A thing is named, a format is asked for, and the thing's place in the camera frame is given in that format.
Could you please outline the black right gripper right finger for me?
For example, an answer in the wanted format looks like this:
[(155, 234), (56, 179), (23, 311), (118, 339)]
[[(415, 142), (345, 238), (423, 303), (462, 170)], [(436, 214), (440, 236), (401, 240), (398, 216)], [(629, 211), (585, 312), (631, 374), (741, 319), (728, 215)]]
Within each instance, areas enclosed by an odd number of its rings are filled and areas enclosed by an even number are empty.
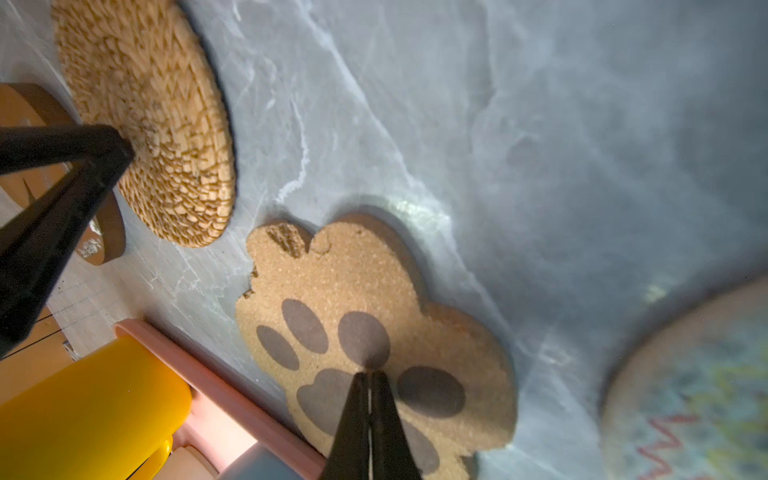
[(370, 388), (372, 478), (420, 480), (386, 374), (373, 372)]

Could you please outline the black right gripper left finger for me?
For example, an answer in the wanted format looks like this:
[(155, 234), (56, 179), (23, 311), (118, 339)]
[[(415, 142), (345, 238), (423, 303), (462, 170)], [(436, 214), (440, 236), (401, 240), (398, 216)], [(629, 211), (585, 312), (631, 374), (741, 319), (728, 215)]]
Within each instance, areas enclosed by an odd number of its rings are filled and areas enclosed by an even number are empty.
[(320, 479), (369, 478), (369, 375), (354, 375), (337, 432)]

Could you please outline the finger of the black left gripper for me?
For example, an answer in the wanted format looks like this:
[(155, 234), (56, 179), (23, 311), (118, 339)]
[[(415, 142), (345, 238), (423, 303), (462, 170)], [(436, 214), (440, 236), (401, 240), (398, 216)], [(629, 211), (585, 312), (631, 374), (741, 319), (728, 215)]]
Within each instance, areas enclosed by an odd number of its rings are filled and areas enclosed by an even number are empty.
[(90, 220), (134, 159), (108, 125), (5, 127), (1, 172), (72, 169), (1, 229), (1, 352), (31, 332)]

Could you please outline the glossy round wooden coaster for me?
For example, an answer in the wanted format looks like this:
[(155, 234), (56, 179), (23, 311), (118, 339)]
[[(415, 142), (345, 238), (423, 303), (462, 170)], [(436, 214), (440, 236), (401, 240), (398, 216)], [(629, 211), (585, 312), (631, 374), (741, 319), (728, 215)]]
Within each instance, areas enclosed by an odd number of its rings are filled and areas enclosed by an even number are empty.
[[(31, 83), (1, 85), (3, 127), (73, 125), (65, 108), (43, 87)], [(1, 177), (1, 188), (19, 206), (26, 208), (61, 180), (71, 169), (69, 162), (24, 170)], [(126, 235), (116, 196), (107, 195), (90, 220), (75, 252), (92, 265), (103, 265), (122, 256)]]

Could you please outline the cork paw print coaster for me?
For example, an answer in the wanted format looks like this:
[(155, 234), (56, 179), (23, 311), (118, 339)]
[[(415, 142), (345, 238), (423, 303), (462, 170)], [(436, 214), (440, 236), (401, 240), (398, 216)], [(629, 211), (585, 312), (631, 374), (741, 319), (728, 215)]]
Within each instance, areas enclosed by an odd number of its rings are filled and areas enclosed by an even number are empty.
[(304, 438), (328, 455), (350, 383), (384, 372), (426, 479), (472, 479), (476, 455), (513, 438), (517, 389), (497, 338), (432, 300), (401, 237), (349, 214), (316, 233), (286, 220), (254, 229), (235, 317), (259, 367), (283, 389)]

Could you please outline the woven rattan round coaster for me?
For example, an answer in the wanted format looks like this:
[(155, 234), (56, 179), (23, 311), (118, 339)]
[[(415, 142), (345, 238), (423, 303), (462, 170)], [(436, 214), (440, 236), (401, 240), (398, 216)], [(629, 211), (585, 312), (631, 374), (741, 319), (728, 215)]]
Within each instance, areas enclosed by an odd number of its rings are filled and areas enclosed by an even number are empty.
[(85, 124), (110, 125), (135, 158), (119, 181), (159, 238), (205, 247), (235, 202), (235, 157), (213, 69), (175, 1), (54, 1), (62, 75)]

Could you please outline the multicolour woven round coaster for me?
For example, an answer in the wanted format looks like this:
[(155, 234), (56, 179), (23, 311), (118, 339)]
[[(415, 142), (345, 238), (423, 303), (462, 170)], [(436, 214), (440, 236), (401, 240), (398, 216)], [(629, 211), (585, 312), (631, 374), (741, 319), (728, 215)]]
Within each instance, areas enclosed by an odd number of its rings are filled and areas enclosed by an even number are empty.
[(766, 278), (644, 341), (611, 379), (600, 434), (609, 479), (766, 478)]

